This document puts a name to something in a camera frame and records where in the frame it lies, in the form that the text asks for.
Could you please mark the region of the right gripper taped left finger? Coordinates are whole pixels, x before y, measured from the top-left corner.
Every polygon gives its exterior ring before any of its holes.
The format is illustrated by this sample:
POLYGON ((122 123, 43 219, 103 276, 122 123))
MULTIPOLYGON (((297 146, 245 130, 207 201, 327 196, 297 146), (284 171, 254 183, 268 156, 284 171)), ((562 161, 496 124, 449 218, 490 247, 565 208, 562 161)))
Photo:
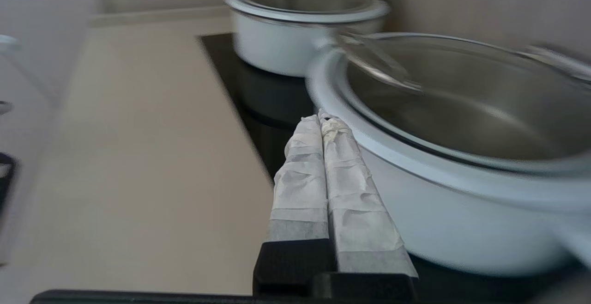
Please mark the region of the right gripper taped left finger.
POLYGON ((253 270, 254 295, 306 295, 335 270, 319 117, 303 117, 274 177, 268 233, 253 270))

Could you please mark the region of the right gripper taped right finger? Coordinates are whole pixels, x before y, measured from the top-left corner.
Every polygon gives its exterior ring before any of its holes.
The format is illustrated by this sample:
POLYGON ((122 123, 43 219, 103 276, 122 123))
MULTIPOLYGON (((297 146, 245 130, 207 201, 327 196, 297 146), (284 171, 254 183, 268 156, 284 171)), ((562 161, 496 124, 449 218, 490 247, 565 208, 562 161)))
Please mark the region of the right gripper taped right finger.
POLYGON ((319 111, 337 270, 314 290, 339 300, 415 300, 415 266, 378 192, 352 129, 319 111))

